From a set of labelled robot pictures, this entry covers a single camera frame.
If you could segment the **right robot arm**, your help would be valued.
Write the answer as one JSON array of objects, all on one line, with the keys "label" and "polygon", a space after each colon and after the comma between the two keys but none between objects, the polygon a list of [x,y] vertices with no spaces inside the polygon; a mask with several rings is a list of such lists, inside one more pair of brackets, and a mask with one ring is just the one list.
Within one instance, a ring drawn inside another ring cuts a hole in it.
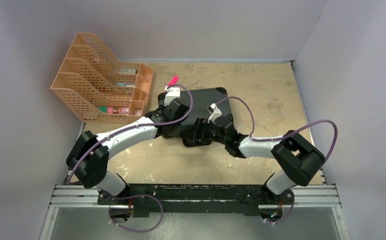
[{"label": "right robot arm", "polygon": [[220,116],[214,121],[198,118],[194,127],[183,133],[182,138],[185,144],[192,144],[194,147],[212,142],[220,143],[235,158],[275,159],[281,170],[268,179],[261,191],[263,200],[269,204],[280,199],[281,194],[291,187],[307,186],[325,163],[325,156],[293,130],[274,139],[253,139],[239,133],[227,116]]}]

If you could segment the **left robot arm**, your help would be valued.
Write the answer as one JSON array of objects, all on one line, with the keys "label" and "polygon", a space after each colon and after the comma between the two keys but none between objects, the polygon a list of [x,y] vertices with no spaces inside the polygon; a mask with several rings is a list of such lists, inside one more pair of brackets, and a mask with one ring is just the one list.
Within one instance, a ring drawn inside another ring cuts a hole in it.
[{"label": "left robot arm", "polygon": [[77,139],[66,164],[83,187],[98,187],[110,194],[119,205],[130,197],[122,177],[108,171],[108,161],[118,153],[138,143],[155,139],[174,130],[190,114],[192,103],[175,98],[167,106],[146,113],[134,123],[105,133],[82,133]]}]

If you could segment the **black poker chip case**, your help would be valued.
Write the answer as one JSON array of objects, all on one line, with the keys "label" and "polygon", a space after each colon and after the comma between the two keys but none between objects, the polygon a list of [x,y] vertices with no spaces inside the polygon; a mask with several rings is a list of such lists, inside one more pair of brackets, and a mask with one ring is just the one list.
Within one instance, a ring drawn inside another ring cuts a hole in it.
[{"label": "black poker chip case", "polygon": [[193,107],[189,116],[183,121],[181,138],[183,145],[188,148],[207,146],[211,143],[187,143],[187,132],[193,127],[196,119],[209,119],[210,113],[207,108],[215,103],[222,112],[222,116],[218,117],[214,124],[217,132],[217,143],[228,144],[234,142],[233,136],[237,134],[234,126],[233,114],[230,104],[226,99],[227,91],[223,87],[196,89],[191,91],[193,97]]}]

